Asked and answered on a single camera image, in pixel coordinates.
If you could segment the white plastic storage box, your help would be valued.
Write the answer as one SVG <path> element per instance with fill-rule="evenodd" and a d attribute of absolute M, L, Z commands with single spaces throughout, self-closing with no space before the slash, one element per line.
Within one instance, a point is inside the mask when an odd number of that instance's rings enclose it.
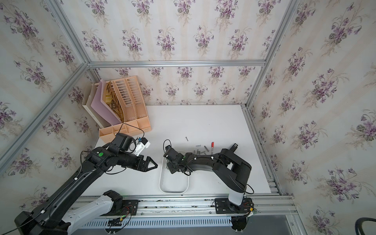
<path fill-rule="evenodd" d="M 167 168 L 167 160 L 163 158 L 159 179 L 159 189 L 164 194 L 184 194 L 190 185 L 189 177 L 181 172 L 171 174 Z"/>

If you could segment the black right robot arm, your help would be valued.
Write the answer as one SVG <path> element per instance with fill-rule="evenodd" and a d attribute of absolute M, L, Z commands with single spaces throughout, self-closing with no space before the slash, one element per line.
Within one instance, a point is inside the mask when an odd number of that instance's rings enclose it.
<path fill-rule="evenodd" d="M 252 167 L 235 154 L 238 145 L 223 148 L 213 155 L 197 155 L 192 152 L 182 154 L 172 146 L 165 147 L 164 158 L 170 173 L 181 172 L 191 176 L 195 171 L 211 171 L 232 191 L 245 193 Z"/>

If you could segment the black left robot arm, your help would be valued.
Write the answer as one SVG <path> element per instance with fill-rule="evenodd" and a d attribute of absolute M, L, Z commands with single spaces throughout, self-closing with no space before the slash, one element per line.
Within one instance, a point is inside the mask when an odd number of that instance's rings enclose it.
<path fill-rule="evenodd" d="M 119 215 L 124 209 L 123 196 L 114 190 L 77 210 L 71 207 L 92 183 L 116 165 L 150 171 L 148 165 L 153 160 L 141 155 L 149 145 L 145 137 L 135 140 L 126 134 L 116 134 L 110 143 L 93 149 L 79 169 L 45 202 L 31 212 L 21 212 L 14 220 L 17 231 L 22 235 L 71 235 L 101 215 Z"/>

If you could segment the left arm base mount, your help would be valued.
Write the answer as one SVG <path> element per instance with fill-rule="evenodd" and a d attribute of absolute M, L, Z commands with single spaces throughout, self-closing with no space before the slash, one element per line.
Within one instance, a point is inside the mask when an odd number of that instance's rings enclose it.
<path fill-rule="evenodd" d="M 102 215 L 116 217 L 106 222 L 105 229 L 120 229 L 124 227 L 124 221 L 127 217 L 136 214 L 137 205 L 137 200 L 126 201 L 119 193 L 110 190 L 83 207 L 69 210 L 63 216 L 62 221 L 68 224 L 68 235 L 73 234 L 76 230 Z"/>

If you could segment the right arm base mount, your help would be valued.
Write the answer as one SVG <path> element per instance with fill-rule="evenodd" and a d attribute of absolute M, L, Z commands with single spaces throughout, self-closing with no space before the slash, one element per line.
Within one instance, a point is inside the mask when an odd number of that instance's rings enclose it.
<path fill-rule="evenodd" d="M 216 214 L 230 215 L 231 228 L 235 232 L 243 232 L 249 218 L 259 213 L 252 199 L 244 193 L 231 194 L 227 198 L 215 198 L 213 207 Z"/>

